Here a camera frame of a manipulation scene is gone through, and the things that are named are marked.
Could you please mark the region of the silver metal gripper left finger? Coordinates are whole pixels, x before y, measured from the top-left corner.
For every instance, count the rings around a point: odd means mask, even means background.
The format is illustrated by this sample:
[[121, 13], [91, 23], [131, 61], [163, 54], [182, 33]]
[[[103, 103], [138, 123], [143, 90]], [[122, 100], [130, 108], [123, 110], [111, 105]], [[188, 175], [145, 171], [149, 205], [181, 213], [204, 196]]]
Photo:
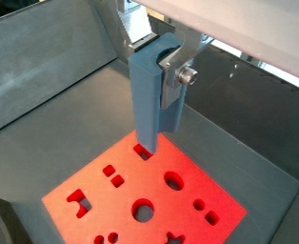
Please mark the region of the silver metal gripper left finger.
[[122, 47], [126, 52], [135, 52], [158, 35], [151, 31], [146, 8], [133, 0], [115, 0]]

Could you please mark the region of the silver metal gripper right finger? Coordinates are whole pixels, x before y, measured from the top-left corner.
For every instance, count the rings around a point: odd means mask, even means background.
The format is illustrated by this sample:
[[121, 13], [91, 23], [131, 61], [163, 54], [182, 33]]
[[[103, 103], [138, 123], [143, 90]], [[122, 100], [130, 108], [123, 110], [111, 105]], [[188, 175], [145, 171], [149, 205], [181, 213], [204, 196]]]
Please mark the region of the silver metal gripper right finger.
[[198, 73], [190, 68], [192, 61], [213, 41], [206, 34], [184, 25], [175, 25], [174, 36], [180, 47], [158, 62], [163, 71], [162, 110], [180, 98], [181, 86], [193, 85], [197, 81]]

